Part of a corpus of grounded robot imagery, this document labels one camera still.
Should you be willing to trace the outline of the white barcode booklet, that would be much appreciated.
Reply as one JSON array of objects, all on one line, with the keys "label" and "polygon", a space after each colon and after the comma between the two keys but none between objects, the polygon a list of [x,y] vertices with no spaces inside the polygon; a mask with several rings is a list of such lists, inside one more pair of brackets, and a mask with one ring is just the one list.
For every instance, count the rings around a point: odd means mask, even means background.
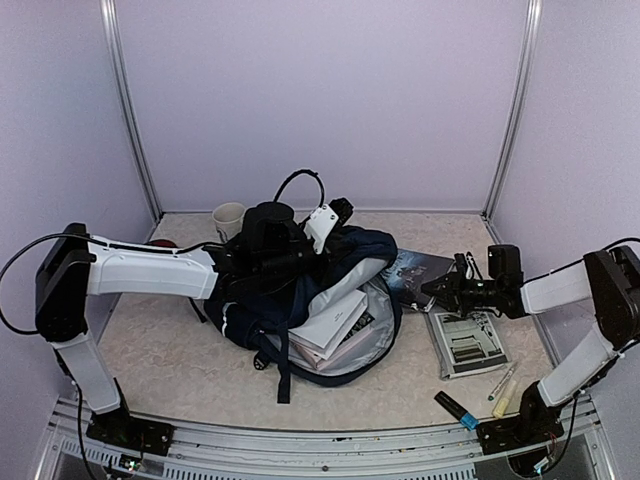
[{"label": "white barcode booklet", "polygon": [[355,290],[319,313],[310,315],[303,325],[290,329],[289,338],[320,357],[328,358],[355,326],[367,306],[367,295]]}]

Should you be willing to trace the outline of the aluminium frame post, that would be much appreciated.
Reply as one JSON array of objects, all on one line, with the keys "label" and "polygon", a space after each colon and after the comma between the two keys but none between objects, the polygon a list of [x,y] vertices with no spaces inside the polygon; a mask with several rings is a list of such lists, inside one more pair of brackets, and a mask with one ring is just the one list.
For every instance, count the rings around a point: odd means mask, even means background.
[{"label": "aluminium frame post", "polygon": [[100,10],[107,49],[115,78],[117,98],[131,147],[134,166],[151,218],[155,224],[158,224],[164,212],[152,178],[151,169],[146,159],[140,128],[136,118],[133,97],[127,78],[116,2],[114,0],[101,0]]},{"label": "aluminium frame post", "polygon": [[501,142],[498,163],[482,211],[482,216],[487,223],[493,222],[502,192],[506,185],[508,169],[512,160],[513,149],[516,144],[522,114],[525,108],[542,10],[542,0],[529,0],[527,2],[526,18],[516,69],[514,91]]}]

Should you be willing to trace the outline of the red floral round coaster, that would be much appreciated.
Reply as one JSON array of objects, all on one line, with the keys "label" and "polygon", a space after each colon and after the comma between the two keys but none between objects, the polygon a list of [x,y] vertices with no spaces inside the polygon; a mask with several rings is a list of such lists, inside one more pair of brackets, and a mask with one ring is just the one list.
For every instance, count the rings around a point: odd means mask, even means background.
[{"label": "red floral round coaster", "polygon": [[153,246],[153,247],[171,248],[171,249],[175,249],[177,247],[177,245],[173,241],[167,240],[167,239],[150,240],[149,242],[147,242],[147,245]]}]

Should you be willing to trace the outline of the left aluminium frame post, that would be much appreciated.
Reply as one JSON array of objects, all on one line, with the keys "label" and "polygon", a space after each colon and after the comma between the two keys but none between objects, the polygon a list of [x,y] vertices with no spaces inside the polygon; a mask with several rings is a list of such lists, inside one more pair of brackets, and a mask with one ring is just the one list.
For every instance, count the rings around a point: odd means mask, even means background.
[{"label": "left aluminium frame post", "polygon": [[107,49],[115,78],[117,98],[131,147],[134,166],[151,218],[155,224],[158,224],[164,212],[152,178],[151,169],[146,159],[140,128],[136,118],[133,97],[127,78],[116,2],[114,0],[101,0],[100,10]]}]

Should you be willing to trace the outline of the right aluminium frame post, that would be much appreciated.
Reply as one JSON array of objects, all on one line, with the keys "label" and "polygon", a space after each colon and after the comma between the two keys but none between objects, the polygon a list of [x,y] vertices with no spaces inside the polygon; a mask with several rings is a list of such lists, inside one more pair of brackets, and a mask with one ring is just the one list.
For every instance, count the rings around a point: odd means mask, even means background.
[{"label": "right aluminium frame post", "polygon": [[525,108],[542,10],[542,0],[529,0],[527,2],[526,18],[516,69],[514,91],[501,142],[498,163],[482,211],[482,216],[487,223],[493,222],[502,192],[506,185],[508,169],[512,160],[513,149],[516,144],[522,114]]}]

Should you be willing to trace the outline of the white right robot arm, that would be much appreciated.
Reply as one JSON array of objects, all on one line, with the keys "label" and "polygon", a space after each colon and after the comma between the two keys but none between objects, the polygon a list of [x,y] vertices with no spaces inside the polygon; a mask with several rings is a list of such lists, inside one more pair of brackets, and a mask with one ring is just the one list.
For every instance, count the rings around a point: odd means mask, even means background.
[{"label": "white right robot arm", "polygon": [[581,339],[542,379],[522,393],[517,414],[480,423],[485,454],[502,453],[560,437],[560,414],[580,393],[604,379],[639,342],[639,257],[636,237],[626,237],[534,278],[525,278],[513,244],[487,249],[488,276],[476,278],[464,255],[453,271],[421,290],[449,312],[494,310],[509,319],[532,316],[581,323]]}]

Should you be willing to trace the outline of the navy blue student backpack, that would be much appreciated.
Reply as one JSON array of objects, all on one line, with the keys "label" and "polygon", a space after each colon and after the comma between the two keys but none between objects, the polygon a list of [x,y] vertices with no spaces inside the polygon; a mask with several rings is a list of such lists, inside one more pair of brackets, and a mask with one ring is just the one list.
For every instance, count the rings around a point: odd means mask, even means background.
[{"label": "navy blue student backpack", "polygon": [[[398,336],[401,307],[381,276],[396,260],[396,241],[383,231],[346,227],[355,228],[352,268],[319,270],[316,267],[265,293],[251,293],[231,302],[191,303],[201,322],[212,323],[223,337],[256,353],[256,369],[262,370],[271,363],[277,366],[280,375],[277,402],[280,404],[290,402],[293,375],[322,387],[348,384],[378,364]],[[289,330],[303,325],[310,315],[355,290],[367,295],[366,313],[374,318],[373,333],[322,372],[295,358]]]}]

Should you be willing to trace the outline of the pink Designer Fate book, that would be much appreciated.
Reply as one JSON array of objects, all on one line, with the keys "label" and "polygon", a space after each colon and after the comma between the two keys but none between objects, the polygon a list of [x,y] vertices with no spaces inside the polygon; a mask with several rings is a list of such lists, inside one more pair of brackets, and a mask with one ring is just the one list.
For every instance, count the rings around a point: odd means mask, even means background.
[{"label": "pink Designer Fate book", "polygon": [[293,338],[290,338],[290,342],[292,343],[293,348],[312,367],[313,370],[322,371],[332,366],[351,350],[354,350],[357,345],[366,340],[373,333],[373,328],[371,327],[373,320],[374,318],[371,315],[363,316],[327,358],[320,356],[316,351],[304,346],[301,342],[296,341]]}]

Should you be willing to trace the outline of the grey ianra book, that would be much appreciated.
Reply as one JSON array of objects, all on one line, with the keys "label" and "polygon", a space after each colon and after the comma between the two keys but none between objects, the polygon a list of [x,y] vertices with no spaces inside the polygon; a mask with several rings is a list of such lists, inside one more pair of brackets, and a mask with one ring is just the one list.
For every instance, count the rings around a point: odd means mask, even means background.
[{"label": "grey ianra book", "polygon": [[511,361],[495,328],[495,320],[496,317],[486,311],[460,316],[433,307],[426,314],[441,380],[491,372]]}]

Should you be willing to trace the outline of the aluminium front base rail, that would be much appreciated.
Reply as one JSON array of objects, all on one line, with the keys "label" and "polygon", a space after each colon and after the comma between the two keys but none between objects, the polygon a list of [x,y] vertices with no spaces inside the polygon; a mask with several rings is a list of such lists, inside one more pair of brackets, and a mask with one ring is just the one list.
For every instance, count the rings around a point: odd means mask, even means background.
[{"label": "aluminium front base rail", "polygon": [[163,454],[84,437],[91,413],[57,401],[30,479],[615,479],[588,399],[562,414],[571,437],[487,453],[459,424],[370,431],[250,429],[169,420]]}]

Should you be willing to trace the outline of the black blue highlighter marker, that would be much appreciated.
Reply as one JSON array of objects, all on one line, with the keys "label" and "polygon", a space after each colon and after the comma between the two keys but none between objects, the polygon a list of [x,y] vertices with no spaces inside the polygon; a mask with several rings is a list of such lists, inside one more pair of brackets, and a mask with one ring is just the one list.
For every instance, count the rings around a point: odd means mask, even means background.
[{"label": "black blue highlighter marker", "polygon": [[434,400],[466,429],[473,431],[477,428],[478,420],[444,391],[439,391]]}]

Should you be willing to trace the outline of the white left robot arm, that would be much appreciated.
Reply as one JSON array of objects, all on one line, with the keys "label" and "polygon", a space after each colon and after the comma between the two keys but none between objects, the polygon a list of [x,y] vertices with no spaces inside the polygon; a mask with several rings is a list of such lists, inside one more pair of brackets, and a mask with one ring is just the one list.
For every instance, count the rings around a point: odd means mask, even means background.
[{"label": "white left robot arm", "polygon": [[130,413],[85,318],[89,295],[174,295],[222,304],[273,294],[326,258],[326,242],[353,214],[345,198],[317,207],[296,223],[288,205],[263,202],[249,209],[240,233],[226,244],[187,248],[121,243],[92,236],[82,223],[50,235],[54,246],[36,275],[32,334],[54,349],[92,415],[81,437],[141,454],[165,456],[174,428]]}]

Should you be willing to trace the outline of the white floral paper cup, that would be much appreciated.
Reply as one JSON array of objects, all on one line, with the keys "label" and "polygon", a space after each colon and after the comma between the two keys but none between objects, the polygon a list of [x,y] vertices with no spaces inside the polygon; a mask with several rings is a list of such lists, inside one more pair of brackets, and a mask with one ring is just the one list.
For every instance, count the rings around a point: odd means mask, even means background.
[{"label": "white floral paper cup", "polygon": [[242,230],[246,207],[239,202],[228,202],[212,212],[216,232],[222,243],[238,235]]}]

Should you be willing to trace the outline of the dark blue cover book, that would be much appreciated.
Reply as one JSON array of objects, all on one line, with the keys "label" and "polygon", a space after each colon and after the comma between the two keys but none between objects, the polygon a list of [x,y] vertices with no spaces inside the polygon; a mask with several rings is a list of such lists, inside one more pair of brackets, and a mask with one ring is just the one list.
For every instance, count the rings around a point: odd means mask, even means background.
[{"label": "dark blue cover book", "polygon": [[422,285],[448,273],[453,264],[450,257],[399,249],[395,262],[381,276],[401,305],[428,311],[433,301],[422,292]]}]

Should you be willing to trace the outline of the yellow highlighter marker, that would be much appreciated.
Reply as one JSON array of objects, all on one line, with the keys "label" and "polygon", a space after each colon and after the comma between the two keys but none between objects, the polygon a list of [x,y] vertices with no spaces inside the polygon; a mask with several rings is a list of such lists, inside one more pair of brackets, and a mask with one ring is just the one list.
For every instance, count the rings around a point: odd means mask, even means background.
[{"label": "yellow highlighter marker", "polygon": [[495,407],[492,411],[492,416],[496,419],[501,419],[506,414],[506,410],[513,398],[513,395],[518,386],[518,381],[515,379],[510,379],[505,388],[503,389]]}]

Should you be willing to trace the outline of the white green-tip pen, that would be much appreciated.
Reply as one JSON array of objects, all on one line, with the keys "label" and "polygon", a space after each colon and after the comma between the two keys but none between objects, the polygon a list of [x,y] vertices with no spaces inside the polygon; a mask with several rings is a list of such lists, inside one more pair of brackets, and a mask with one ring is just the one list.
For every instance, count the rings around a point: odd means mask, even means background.
[{"label": "white green-tip pen", "polygon": [[503,392],[503,390],[508,385],[509,381],[513,378],[515,372],[519,367],[519,363],[514,361],[506,370],[505,374],[502,376],[497,385],[491,390],[489,393],[487,400],[494,401],[498,398],[498,396]]}]

